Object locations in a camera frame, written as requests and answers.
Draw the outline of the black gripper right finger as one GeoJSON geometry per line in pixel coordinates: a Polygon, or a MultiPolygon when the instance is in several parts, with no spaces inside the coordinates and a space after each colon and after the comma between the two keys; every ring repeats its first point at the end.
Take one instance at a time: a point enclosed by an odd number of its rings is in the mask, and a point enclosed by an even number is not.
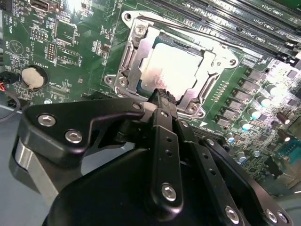
{"type": "Polygon", "coordinates": [[[287,212],[210,136],[197,140],[190,125],[179,119],[175,97],[162,90],[184,154],[200,175],[219,226],[291,226],[287,212]]]}

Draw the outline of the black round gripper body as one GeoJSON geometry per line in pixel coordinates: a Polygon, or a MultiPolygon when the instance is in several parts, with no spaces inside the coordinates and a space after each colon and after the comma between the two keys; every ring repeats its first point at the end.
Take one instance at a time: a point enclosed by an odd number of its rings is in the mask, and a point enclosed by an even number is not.
{"type": "Polygon", "coordinates": [[[181,165],[183,209],[159,220],[148,202],[152,154],[129,151],[67,185],[55,198],[46,226],[220,226],[200,174],[181,165]]]}

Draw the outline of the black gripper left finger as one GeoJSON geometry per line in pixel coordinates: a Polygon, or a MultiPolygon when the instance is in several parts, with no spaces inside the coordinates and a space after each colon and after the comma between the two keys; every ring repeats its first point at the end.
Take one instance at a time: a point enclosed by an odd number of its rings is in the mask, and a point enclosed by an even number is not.
{"type": "Polygon", "coordinates": [[[148,100],[131,98],[35,105],[23,112],[14,159],[41,194],[55,189],[51,205],[73,181],[117,157],[140,149],[152,154],[148,202],[159,220],[183,208],[178,137],[162,89],[148,100]]]}

